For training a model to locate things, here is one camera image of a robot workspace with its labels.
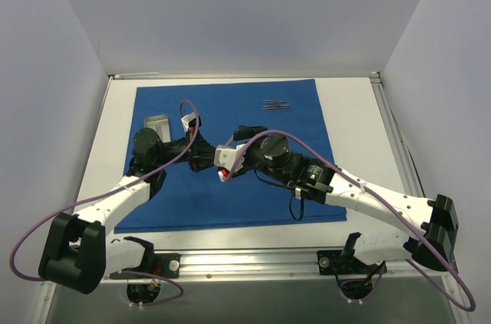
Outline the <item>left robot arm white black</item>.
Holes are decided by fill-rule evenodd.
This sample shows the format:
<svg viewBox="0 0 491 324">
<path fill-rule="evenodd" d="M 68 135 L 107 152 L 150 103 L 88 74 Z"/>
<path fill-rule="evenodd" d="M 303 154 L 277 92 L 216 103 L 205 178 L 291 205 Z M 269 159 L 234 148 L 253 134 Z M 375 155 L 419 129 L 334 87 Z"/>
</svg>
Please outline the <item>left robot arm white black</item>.
<svg viewBox="0 0 491 324">
<path fill-rule="evenodd" d="M 150 128 L 133 137 L 130 166 L 110 196 L 90 202 L 74 214 L 59 213 L 51 222 L 38 267 L 47 281 L 88 294 L 112 274 L 131 271 L 146 277 L 157 268 L 151 242 L 109 234 L 129 213 L 156 196 L 166 178 L 164 164 L 187 162 L 194 172 L 213 166 L 215 147 L 195 128 L 164 143 Z"/>
</svg>

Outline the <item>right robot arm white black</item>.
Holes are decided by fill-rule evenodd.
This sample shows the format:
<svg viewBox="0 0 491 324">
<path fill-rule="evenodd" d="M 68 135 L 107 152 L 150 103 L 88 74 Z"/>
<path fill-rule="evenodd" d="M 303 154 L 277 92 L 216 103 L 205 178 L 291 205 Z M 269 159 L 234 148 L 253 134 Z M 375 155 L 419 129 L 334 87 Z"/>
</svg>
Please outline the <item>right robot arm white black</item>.
<svg viewBox="0 0 491 324">
<path fill-rule="evenodd" d="M 391 260 L 409 260 L 435 271 L 450 268 L 459 229 L 451 198 L 415 197 L 367 182 L 315 152 L 294 152 L 289 143 L 294 137 L 283 131 L 253 127 L 247 133 L 252 136 L 248 142 L 216 149 L 221 181 L 259 171 L 300 201 L 344 207 L 394 228 L 390 233 L 351 233 L 340 255 L 347 271 Z"/>
</svg>

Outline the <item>stainless steel tray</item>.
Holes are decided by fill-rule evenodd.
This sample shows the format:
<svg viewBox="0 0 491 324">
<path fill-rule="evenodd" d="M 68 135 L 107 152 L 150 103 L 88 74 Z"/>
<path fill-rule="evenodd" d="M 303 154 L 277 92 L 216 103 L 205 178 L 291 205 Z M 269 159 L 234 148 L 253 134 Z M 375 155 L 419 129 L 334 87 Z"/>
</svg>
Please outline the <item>stainless steel tray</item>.
<svg viewBox="0 0 491 324">
<path fill-rule="evenodd" d="M 170 132 L 170 121 L 166 114 L 146 117 L 144 119 L 144 127 L 153 129 L 157 132 L 163 143 L 169 143 L 172 140 Z"/>
</svg>

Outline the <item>aluminium back frame rail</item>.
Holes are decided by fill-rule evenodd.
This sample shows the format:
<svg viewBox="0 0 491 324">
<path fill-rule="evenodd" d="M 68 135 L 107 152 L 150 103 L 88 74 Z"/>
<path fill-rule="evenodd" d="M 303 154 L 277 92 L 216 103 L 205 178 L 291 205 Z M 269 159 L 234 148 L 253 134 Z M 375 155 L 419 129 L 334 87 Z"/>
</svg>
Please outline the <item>aluminium back frame rail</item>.
<svg viewBox="0 0 491 324">
<path fill-rule="evenodd" d="M 159 73 L 159 72 L 140 72 L 140 73 L 126 73 L 126 74 L 110 74 L 109 78 L 113 80 L 145 80 L 145 79 L 293 79 L 293 78 L 379 78 L 381 74 L 377 71 L 370 72 L 369 74 L 323 74 L 323 73 Z"/>
</svg>

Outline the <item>aluminium frame rail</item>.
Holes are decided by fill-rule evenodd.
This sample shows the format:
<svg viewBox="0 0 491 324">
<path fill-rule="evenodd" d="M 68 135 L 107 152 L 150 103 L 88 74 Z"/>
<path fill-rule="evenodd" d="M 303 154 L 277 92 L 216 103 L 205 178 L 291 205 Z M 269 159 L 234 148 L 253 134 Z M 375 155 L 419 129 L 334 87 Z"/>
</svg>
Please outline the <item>aluminium frame rail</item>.
<svg viewBox="0 0 491 324">
<path fill-rule="evenodd" d="M 436 213 L 434 200 L 425 197 L 410 151 L 392 114 L 380 78 L 369 78 L 375 121 L 370 126 L 375 147 L 376 176 L 370 178 L 368 196 L 373 200 L 374 218 L 419 240 L 429 236 Z"/>
<path fill-rule="evenodd" d="M 150 273 L 133 271 L 151 253 L 178 253 L 179 283 L 255 282 L 315 279 L 318 271 L 318 250 L 322 248 L 256 249 L 256 250 L 155 250 L 147 241 L 133 237 L 109 243 L 68 243 L 47 248 L 39 264 L 42 279 L 91 293 L 100 283 L 161 279 Z"/>
<path fill-rule="evenodd" d="M 126 74 L 110 74 L 109 78 L 113 80 L 145 80 L 145 79 L 293 79 L 293 78 L 379 78 L 381 74 L 377 71 L 370 72 L 369 74 L 323 74 L 323 73 L 159 73 L 159 72 L 140 72 L 140 73 L 126 73 Z"/>
</svg>

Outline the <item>aluminium front frame rail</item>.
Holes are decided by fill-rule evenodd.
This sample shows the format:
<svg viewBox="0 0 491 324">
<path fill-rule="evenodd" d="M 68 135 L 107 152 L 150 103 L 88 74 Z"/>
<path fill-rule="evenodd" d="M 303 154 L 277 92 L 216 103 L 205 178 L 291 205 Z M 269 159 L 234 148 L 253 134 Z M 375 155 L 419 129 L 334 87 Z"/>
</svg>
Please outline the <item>aluminium front frame rail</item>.
<svg viewBox="0 0 491 324">
<path fill-rule="evenodd" d="M 178 253 L 179 283 L 255 282 L 315 279 L 318 271 L 318 250 L 322 248 L 256 249 L 256 250 L 155 250 L 147 241 L 133 237 L 109 243 L 68 243 L 47 248 L 39 264 L 42 279 L 91 293 L 100 283 L 161 279 L 150 273 L 133 271 L 151 253 Z"/>
</svg>

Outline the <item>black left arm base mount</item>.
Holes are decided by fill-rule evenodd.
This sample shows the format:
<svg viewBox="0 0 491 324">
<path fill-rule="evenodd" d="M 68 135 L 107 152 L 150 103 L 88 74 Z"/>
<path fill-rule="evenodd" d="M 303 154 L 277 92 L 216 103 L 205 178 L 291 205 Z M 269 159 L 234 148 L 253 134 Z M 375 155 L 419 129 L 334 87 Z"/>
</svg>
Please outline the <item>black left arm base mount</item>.
<svg viewBox="0 0 491 324">
<path fill-rule="evenodd" d="M 180 258 L 178 253 L 151 253 L 133 271 L 175 279 L 180 275 Z"/>
</svg>

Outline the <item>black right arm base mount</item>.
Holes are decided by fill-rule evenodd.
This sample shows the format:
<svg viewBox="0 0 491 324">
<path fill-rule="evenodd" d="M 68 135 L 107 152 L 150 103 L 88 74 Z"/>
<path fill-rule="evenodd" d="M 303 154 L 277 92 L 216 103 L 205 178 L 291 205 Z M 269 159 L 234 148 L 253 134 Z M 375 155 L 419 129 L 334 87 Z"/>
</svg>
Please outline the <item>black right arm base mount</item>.
<svg viewBox="0 0 491 324">
<path fill-rule="evenodd" d="M 323 276 L 353 276 L 386 273 L 387 267 L 381 263 L 367 265 L 354 256 L 354 251 L 318 250 L 318 271 Z"/>
</svg>

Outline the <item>aluminium right frame rail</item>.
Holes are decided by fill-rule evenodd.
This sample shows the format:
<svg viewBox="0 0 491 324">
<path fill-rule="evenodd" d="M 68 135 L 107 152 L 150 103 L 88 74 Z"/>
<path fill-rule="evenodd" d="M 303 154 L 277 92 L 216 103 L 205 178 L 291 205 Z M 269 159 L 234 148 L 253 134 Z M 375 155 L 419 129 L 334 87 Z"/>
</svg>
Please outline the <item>aluminium right frame rail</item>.
<svg viewBox="0 0 491 324">
<path fill-rule="evenodd" d="M 376 176 L 370 178 L 368 196 L 373 200 L 374 218 L 419 240 L 429 236 L 436 213 L 434 200 L 425 197 L 410 151 L 392 114 L 380 78 L 369 78 L 375 121 L 370 126 L 375 147 Z"/>
</svg>

